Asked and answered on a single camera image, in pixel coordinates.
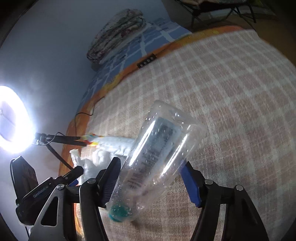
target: clear plastic bottle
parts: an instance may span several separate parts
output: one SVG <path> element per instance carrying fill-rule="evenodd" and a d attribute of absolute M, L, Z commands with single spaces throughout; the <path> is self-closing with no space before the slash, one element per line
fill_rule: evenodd
<path fill-rule="evenodd" d="M 134 220 L 171 184 L 205 136 L 205 126 L 156 100 L 135 139 L 107 210 L 112 220 Z"/>

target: black chair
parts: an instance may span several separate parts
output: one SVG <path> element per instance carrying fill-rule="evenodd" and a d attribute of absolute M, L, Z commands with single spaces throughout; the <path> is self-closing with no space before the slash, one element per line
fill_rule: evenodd
<path fill-rule="evenodd" d="M 200 23 L 202 23 L 205 26 L 208 26 L 205 22 L 203 22 L 198 16 L 203 13 L 203 12 L 211 12 L 211 11 L 216 11 L 216 10 L 222 10 L 222 9 L 230 9 L 230 12 L 227 14 L 226 17 L 224 17 L 221 20 L 211 22 L 211 23 L 216 23 L 216 22 L 221 22 L 225 21 L 232 12 L 237 13 L 242 19 L 244 19 L 252 28 L 252 24 L 246 19 L 248 16 L 243 16 L 241 12 L 239 11 L 239 7 L 241 6 L 248 6 L 250 8 L 252 17 L 254 23 L 256 23 L 255 15 L 252 9 L 252 6 L 248 2 L 248 0 L 241 2 L 241 3 L 231 3 L 231 4 L 222 4 L 222 3 L 212 3 L 212 2 L 202 2 L 199 6 L 191 5 L 182 2 L 181 0 L 175 0 L 179 4 L 181 4 L 191 15 L 191 28 L 193 28 L 194 25 L 194 20 L 197 19 Z"/>

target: bed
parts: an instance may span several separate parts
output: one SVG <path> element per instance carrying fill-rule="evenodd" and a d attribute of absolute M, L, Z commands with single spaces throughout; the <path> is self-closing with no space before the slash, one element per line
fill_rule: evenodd
<path fill-rule="evenodd" d="M 128 46 L 138 46 L 138 57 L 127 60 L 122 52 L 110 60 L 116 71 L 110 72 L 107 63 L 102 66 L 78 108 L 91 113 L 94 107 L 94 114 L 77 117 L 77 135 L 135 138 L 157 99 L 190 113 L 208 128 L 190 160 L 193 168 L 219 185 L 243 185 L 269 239 L 279 240 L 296 216 L 295 67 L 254 30 L 223 26 L 190 34 L 179 29 L 182 34 L 172 36 L 169 26 L 180 28 L 177 24 L 158 20 L 155 25 L 172 38 L 140 54 L 142 36 Z M 139 68 L 137 64 L 152 54 L 157 59 Z M 67 135 L 75 135 L 74 121 Z M 69 150 L 74 148 L 63 147 L 62 156 L 70 164 Z M 83 148 L 81 156 L 89 151 Z M 59 172 L 67 169 L 61 165 Z M 221 209 L 215 240 L 223 231 L 225 207 Z M 100 213 L 109 240 L 187 241 L 200 210 L 177 177 L 168 192 L 132 223 L 115 223 L 105 210 Z M 77 231 L 83 235 L 79 205 L 75 215 Z"/>

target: blue gripper pad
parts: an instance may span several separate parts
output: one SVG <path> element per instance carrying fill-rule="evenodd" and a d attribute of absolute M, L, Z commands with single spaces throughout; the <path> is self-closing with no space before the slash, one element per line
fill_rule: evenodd
<path fill-rule="evenodd" d="M 188 170 L 188 167 L 184 166 L 181 169 L 180 174 L 181 174 L 181 177 L 182 177 L 183 182 L 185 184 L 190 201 L 192 203 L 194 203 L 196 207 L 199 207 L 202 202 L 200 199 L 199 188 L 197 186 L 197 183 L 192 178 L 191 173 Z"/>

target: bottle label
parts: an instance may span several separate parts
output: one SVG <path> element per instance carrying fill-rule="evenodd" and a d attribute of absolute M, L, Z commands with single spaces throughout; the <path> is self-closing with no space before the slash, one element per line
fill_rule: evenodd
<path fill-rule="evenodd" d="M 166 157 L 174 148 L 179 138 L 181 128 L 164 118 L 157 118 L 146 143 L 143 145 L 135 163 L 134 171 L 127 179 L 131 189 L 139 189 L 145 185 L 145 180 L 163 166 Z"/>

